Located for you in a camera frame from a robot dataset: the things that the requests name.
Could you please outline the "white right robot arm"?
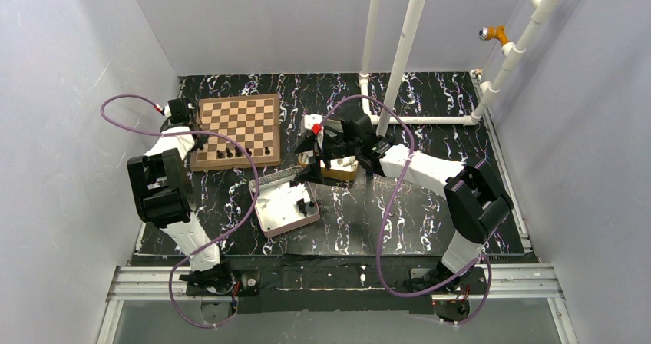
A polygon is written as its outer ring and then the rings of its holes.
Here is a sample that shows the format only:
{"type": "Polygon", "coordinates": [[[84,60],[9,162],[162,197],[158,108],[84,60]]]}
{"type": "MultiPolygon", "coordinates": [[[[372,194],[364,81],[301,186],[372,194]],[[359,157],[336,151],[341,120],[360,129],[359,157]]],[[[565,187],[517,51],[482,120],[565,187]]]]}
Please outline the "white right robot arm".
{"type": "Polygon", "coordinates": [[[354,157],[371,174],[402,178],[445,198],[455,228],[438,267],[447,273],[460,271],[478,257],[514,206],[501,179],[485,160],[465,164],[410,150],[390,137],[377,135],[366,114],[351,120],[305,116],[296,153],[309,155],[296,182],[321,184],[322,167],[354,157]]]}

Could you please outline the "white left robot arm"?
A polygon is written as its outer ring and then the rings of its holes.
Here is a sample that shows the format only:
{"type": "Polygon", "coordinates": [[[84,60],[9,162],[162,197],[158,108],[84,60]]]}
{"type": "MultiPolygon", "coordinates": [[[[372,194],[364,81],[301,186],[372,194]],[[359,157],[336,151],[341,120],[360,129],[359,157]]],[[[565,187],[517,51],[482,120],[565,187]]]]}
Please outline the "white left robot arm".
{"type": "Polygon", "coordinates": [[[212,244],[200,225],[192,183],[185,169],[187,155],[196,149],[198,129],[190,104],[181,99],[168,101],[163,109],[166,121],[163,137],[145,154],[127,162],[127,173],[138,216],[163,231],[190,258],[194,279],[218,277],[228,271],[220,249],[212,244]]]}

